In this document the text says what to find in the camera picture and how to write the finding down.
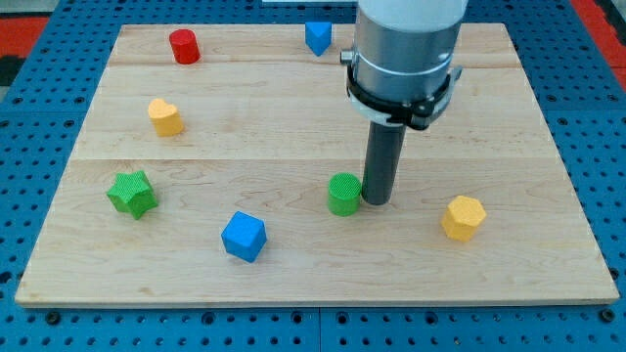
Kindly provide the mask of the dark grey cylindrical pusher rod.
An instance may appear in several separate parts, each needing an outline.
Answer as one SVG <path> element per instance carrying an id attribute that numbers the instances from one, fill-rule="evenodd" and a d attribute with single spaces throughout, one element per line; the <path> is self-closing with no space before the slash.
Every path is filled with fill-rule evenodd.
<path id="1" fill-rule="evenodd" d="M 405 132 L 405 125 L 370 124 L 362 184 L 362 198 L 368 204 L 389 202 Z"/>

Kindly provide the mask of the black clamp ring mount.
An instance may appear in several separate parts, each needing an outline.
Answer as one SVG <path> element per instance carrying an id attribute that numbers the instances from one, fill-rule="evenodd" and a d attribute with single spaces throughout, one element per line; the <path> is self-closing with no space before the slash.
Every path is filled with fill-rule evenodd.
<path id="1" fill-rule="evenodd" d="M 423 131 L 447 109 L 463 68 L 453 67 L 434 93 L 410 103 L 388 101 L 368 93 L 356 82 L 353 71 L 353 66 L 346 68 L 346 93 L 352 107 L 375 124 L 384 127 L 404 125 Z"/>

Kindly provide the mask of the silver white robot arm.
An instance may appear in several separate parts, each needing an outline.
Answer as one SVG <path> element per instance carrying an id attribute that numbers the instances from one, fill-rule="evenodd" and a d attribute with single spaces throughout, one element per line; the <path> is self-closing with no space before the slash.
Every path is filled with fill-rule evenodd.
<path id="1" fill-rule="evenodd" d="M 361 196 L 390 200 L 408 129 L 426 130 L 462 74 L 452 66 L 468 0 L 360 0 L 353 44 L 340 55 L 352 106 L 370 122 Z"/>

